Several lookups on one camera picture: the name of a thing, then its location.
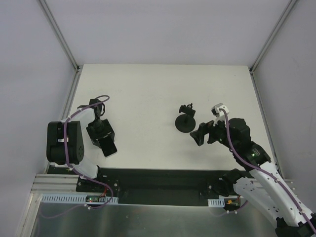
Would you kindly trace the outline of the black smartphone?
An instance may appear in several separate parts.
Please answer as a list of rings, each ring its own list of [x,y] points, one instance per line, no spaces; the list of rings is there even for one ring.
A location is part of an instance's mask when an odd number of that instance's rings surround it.
[[[114,141],[110,136],[99,139],[99,145],[105,157],[111,156],[117,152]]]

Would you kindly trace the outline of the black phone stand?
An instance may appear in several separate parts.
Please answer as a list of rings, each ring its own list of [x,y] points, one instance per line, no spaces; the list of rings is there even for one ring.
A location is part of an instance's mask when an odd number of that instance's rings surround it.
[[[190,133],[196,126],[194,119],[196,111],[193,109],[193,104],[181,105],[179,108],[179,116],[175,120],[175,127],[182,133]]]

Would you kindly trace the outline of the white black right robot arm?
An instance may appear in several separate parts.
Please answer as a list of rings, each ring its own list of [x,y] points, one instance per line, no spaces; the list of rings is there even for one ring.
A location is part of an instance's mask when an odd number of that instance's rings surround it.
[[[316,233],[316,214],[307,208],[280,176],[266,151],[251,140],[250,128],[242,118],[201,123],[190,133],[198,146],[219,142],[229,148],[236,162],[260,185],[257,188],[238,169],[223,176],[218,193],[238,194],[260,211],[279,237],[311,237]]]

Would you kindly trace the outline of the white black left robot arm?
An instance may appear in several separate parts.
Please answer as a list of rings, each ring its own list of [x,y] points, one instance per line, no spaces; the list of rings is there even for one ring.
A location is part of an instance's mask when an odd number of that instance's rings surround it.
[[[87,132],[91,143],[100,148],[105,157],[117,152],[115,132],[105,114],[105,102],[109,96],[92,98],[88,105],[61,121],[52,121],[47,126],[46,157],[56,165],[67,166],[83,179],[93,192],[104,188],[104,179],[99,177],[99,166],[85,154],[82,133]]]

